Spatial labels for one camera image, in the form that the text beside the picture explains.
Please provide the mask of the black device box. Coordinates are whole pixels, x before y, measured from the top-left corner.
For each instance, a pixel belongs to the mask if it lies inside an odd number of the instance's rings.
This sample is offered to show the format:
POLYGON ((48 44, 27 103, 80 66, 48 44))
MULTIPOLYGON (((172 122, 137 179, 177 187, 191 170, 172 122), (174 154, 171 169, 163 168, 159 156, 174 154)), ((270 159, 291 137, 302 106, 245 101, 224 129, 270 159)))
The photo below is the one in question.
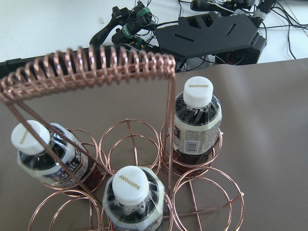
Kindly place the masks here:
POLYGON ((154 31, 164 54, 186 61, 213 55, 219 64, 255 64, 266 39, 245 14, 218 17, 214 12, 180 17, 177 25, 154 31))

